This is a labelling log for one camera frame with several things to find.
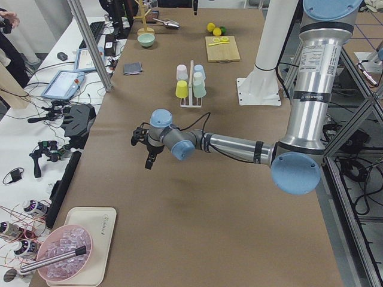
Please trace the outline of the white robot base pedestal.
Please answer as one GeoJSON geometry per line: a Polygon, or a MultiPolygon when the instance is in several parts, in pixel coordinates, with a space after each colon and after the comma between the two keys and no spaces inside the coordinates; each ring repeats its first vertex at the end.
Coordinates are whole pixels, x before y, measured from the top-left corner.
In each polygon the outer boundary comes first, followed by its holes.
{"type": "Polygon", "coordinates": [[[254,69],[247,77],[237,79],[241,106],[281,105],[276,67],[298,2],[270,1],[254,69]]]}

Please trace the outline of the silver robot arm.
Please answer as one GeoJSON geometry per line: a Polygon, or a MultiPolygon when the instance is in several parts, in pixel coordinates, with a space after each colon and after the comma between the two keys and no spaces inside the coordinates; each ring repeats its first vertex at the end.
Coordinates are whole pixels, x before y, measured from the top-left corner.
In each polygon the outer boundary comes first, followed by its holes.
{"type": "Polygon", "coordinates": [[[316,188],[324,154],[321,131],[332,95],[342,46],[351,38],[359,1],[304,1],[300,40],[303,48],[291,97],[286,134],[272,145],[203,130],[182,131],[165,109],[155,110],[145,144],[167,148],[179,160],[196,149],[218,152],[238,161],[270,167],[275,185],[290,194],[316,188]]]}

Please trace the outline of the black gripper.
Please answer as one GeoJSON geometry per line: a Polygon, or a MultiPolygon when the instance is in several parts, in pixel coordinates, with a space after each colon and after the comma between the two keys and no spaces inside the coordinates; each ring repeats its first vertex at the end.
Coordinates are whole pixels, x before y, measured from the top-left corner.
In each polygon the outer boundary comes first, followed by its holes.
{"type": "Polygon", "coordinates": [[[164,144],[162,144],[159,141],[150,142],[147,141],[147,151],[149,152],[149,155],[145,162],[145,168],[148,170],[152,169],[152,166],[156,160],[157,154],[160,154],[164,150],[164,144]]]}

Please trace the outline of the person's hand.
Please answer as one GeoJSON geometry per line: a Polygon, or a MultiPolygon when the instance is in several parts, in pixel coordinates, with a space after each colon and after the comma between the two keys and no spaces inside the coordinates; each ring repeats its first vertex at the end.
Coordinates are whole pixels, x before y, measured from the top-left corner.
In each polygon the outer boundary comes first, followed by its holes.
{"type": "Polygon", "coordinates": [[[18,18],[17,14],[15,12],[12,12],[12,11],[0,11],[0,14],[1,14],[1,17],[3,19],[7,19],[12,28],[16,28],[18,27],[19,23],[20,23],[20,19],[18,18]]]}

